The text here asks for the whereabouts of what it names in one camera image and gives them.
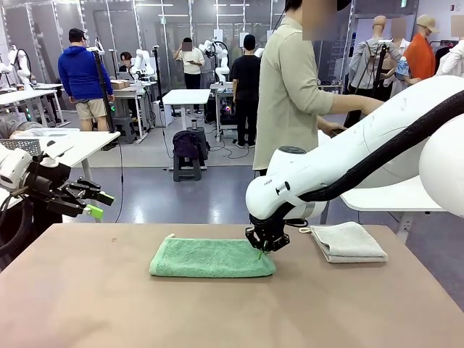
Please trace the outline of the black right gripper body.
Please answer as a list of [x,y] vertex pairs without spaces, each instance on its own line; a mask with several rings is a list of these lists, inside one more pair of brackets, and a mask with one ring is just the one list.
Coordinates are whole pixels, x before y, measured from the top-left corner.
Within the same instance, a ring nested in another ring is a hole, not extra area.
[[250,217],[251,227],[246,228],[245,236],[249,243],[262,252],[277,252],[290,243],[290,238],[284,229],[285,220],[269,218],[260,220]]

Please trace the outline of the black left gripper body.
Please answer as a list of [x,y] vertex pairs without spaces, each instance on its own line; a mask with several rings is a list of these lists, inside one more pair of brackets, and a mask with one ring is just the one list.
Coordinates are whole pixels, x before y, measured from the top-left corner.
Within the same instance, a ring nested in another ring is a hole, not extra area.
[[71,170],[71,167],[60,162],[56,167],[46,167],[32,161],[29,164],[29,197],[42,202],[61,199],[82,205],[83,200],[67,190]]

